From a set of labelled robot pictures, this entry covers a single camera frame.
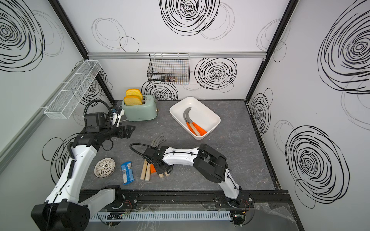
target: black wire basket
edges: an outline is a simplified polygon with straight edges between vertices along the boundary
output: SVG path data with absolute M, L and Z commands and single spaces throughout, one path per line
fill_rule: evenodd
M 150 54 L 148 81 L 153 84 L 189 84 L 189 54 Z

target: black metal frame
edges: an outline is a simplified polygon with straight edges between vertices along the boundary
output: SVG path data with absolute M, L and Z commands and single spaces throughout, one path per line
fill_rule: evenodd
M 265 72 L 267 64 L 269 63 L 272 55 L 274 54 L 275 48 L 279 43 L 280 37 L 283 34 L 283 32 L 285 30 L 285 27 L 288 24 L 288 22 L 290 20 L 290 17 L 293 14 L 293 11 L 296 8 L 296 5 L 297 5 L 298 1 L 299 0 L 290 0 L 289 1 L 288 6 L 286 7 L 285 12 L 283 14 L 283 17 L 280 20 L 279 26 L 277 27 L 277 29 L 275 31 L 274 37 L 272 37 L 272 41 L 269 45 L 269 48 L 267 49 L 266 58 L 265 58 L 265 60 L 262 61 L 261 65 L 259 66 L 258 72 L 257 72 L 257 74 L 256 74 L 256 76 L 255 76 L 255 78 L 252 82 L 252 85 L 249 89 L 247 97 L 245 98 L 247 103 L 252 98 L 252 95 L 253 95 L 253 93 L 254 93 L 254 91 L 255 91 L 255 89 L 256 89 L 256 87 L 257 87 L 257 85 L 258 85 L 258 83 L 259 83 L 259 81 L 260 81 L 260 79 L 263 75 L 263 73 Z
M 57 14 L 59 20 L 62 22 L 64 28 L 66 29 L 68 35 L 71 37 L 74 45 L 77 47 L 81 56 L 84 59 L 88 59 L 88 56 L 87 56 L 88 52 L 87 52 L 85 46 L 83 45 L 80 37 L 78 36 L 77 32 L 73 28 L 72 23 L 68 19 L 67 15 L 66 15 L 65 11 L 63 10 L 62 6 L 60 5 L 59 1 L 58 0 L 49 0 L 49 3 L 53 7 L 55 13 Z M 103 92 L 105 93 L 105 95 L 107 96 L 109 102 L 111 104 L 114 104 L 114 98 L 112 96 L 112 93 L 110 92 L 107 85 L 104 83 L 104 80 L 101 77 L 100 73 L 98 73 L 98 75 L 96 76 L 95 79 L 98 82 L 98 84 L 100 85 L 100 87 L 103 90 Z
M 279 26 L 274 34 L 274 37 L 272 39 L 272 42 L 267 50 L 267 55 L 264 61 L 262 61 L 258 72 L 254 78 L 254 81 L 252 83 L 252 86 L 247 94 L 246 99 L 244 100 L 246 102 L 246 107 L 248 110 L 248 114 L 250 117 L 250 120 L 252 121 L 253 128 L 256 132 L 256 136 L 258 139 L 258 142 L 260 144 L 263 156 L 265 158 L 266 165 L 269 169 L 270 176 L 272 178 L 272 181 L 274 183 L 274 186 L 276 190 L 243 190 L 242 193 L 249 193 L 254 198 L 255 202 L 286 202 L 289 204 L 291 212 L 296 220 L 296 223 L 298 225 L 299 230 L 304 231 L 304 228 L 301 224 L 301 221 L 299 219 L 299 216 L 295 210 L 295 207 L 293 205 L 293 202 L 290 198 L 290 195 L 288 191 L 281 190 L 280 184 L 278 182 L 278 179 L 276 177 L 275 171 L 272 167 L 270 158 L 267 154 L 266 148 L 263 144 L 261 135 L 259 134 L 257 130 L 256 123 L 251 116 L 250 109 L 248 106 L 249 100 L 252 98 L 253 92 L 255 91 L 258 82 L 260 81 L 263 72 L 265 71 L 267 64 L 273 55 L 273 52 L 279 42 L 279 39 L 284 32 L 284 29 L 297 5 L 299 0 L 290 0 L 288 3 L 287 8 L 285 9 L 285 12 L 283 14 L 283 17 L 279 23 Z M 58 0 L 49 0 L 49 3 L 53 7 L 55 13 L 59 17 L 60 21 L 62 22 L 64 28 L 68 32 L 69 36 L 71 37 L 72 41 L 76 45 L 77 49 L 79 50 L 81 56 L 84 59 L 88 59 L 88 52 L 83 45 L 81 39 L 79 38 L 77 32 L 73 28 L 71 22 L 69 21 L 65 11 L 63 10 L 62 6 L 60 5 Z M 107 96 L 108 100 L 111 104 L 117 103 L 117 101 L 114 100 L 110 90 L 104 83 L 102 77 L 100 74 L 96 77 L 97 82 L 99 83 L 100 87 L 104 91 L 105 95 Z M 81 190 L 80 192 L 80 201 L 83 201 L 92 195 L 96 194 L 99 190 Z M 150 203 L 150 204 L 163 204 L 163 203 L 194 203 L 199 202 L 203 200 L 204 202 L 214 203 L 215 208 L 230 208 L 229 205 L 226 204 L 226 201 L 223 199 L 225 197 L 224 192 L 221 190 L 215 190 L 215 191 L 203 191 L 203 190 L 181 190 L 181 191 L 172 191 L 172 190 L 156 190 L 156 191 L 149 191 L 149 190 L 122 190 L 122 192 L 127 195 L 127 199 L 131 201 L 133 207 L 136 207 L 138 204 L 144 204 L 144 203 Z M 125 210 L 126 207 L 128 207 L 128 204 L 125 204 L 121 210 Z
M 263 157 L 265 159 L 265 162 L 266 162 L 266 165 L 267 165 L 267 168 L 269 169 L 269 172 L 270 172 L 270 177 L 271 177 L 271 180 L 272 180 L 272 183 L 274 184 L 274 187 L 276 190 L 280 190 L 281 187 L 280 187 L 280 183 L 278 181 L 278 177 L 276 176 L 276 173 L 275 173 L 275 170 L 272 166 L 272 163 L 271 163 L 271 160 L 270 160 L 270 157 L 269 155 L 267 154 L 267 150 L 266 150 L 266 147 L 265 147 L 265 144 L 263 143 L 263 140 L 262 140 L 262 137 L 261 137 L 261 134 L 259 133 L 258 129 L 257 129 L 257 125 L 256 125 L 256 121 L 254 120 L 252 114 L 250 113 L 250 108 L 249 108 L 249 105 L 248 103 L 245 103 L 245 106 L 247 107 L 247 111 L 248 111 L 248 115 L 249 115 L 249 118 L 250 118 L 250 121 L 252 122 L 252 125 L 253 125 L 253 129 L 256 133 L 256 137 L 257 137 L 257 140 L 258 140 L 258 143 L 259 143 L 259 146 L 261 148 L 261 151 L 262 151 L 262 154 L 263 154 Z
M 81 190 L 79 202 L 88 199 L 98 192 L 99 189 Z M 206 205 L 214 204 L 215 210 L 220 208 L 237 210 L 237 208 L 230 207 L 222 198 L 225 196 L 222 190 L 121 190 L 121 192 L 125 196 L 125 200 L 130 201 L 132 207 L 130 204 L 125 203 L 119 209 L 112 209 L 110 206 L 106 206 L 103 209 L 106 209 L 107 212 L 123 212 L 130 208 L 140 208 L 142 205 L 156 207 L 156 205 L 162 204 L 202 203 Z M 241 194 L 246 196 L 251 195 L 251 198 L 254 199 L 255 203 L 287 203 L 299 230 L 304 231 L 302 223 L 287 190 L 243 190 L 241 191 Z

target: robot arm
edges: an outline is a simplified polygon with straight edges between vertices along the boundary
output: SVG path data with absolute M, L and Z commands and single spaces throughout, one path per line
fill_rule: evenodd
M 135 127 L 119 125 L 123 114 L 119 109 L 112 109 L 114 123 L 104 116 L 104 113 L 85 115 L 85 127 L 68 144 L 70 159 L 58 180 L 56 186 L 46 198 L 44 204 L 35 205 L 31 217 L 40 230 L 85 230 L 90 216 L 108 204 L 118 204 L 123 201 L 121 188 L 105 188 L 87 200 L 78 203 L 82 182 L 86 176 L 91 161 L 105 140 L 112 137 L 129 138 Z
M 241 187 L 230 175 L 226 157 L 206 144 L 193 149 L 175 149 L 161 147 L 160 149 L 148 147 L 144 156 L 153 163 L 158 174 L 169 173 L 174 164 L 192 165 L 207 180 L 218 183 L 225 196 L 232 201 L 231 205 L 239 204 L 239 190 Z

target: wire basket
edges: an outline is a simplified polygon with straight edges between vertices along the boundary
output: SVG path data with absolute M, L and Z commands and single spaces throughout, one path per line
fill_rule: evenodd
M 99 73 L 97 60 L 85 60 L 44 111 L 50 119 L 68 119 Z
M 189 54 L 150 54 L 147 71 L 151 84 L 189 84 Z

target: blue snack bar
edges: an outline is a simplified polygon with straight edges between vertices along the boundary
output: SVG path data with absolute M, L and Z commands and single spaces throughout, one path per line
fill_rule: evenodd
M 131 161 L 127 161 L 121 165 L 123 174 L 123 184 L 129 184 L 134 181 L 134 174 L 132 173 Z

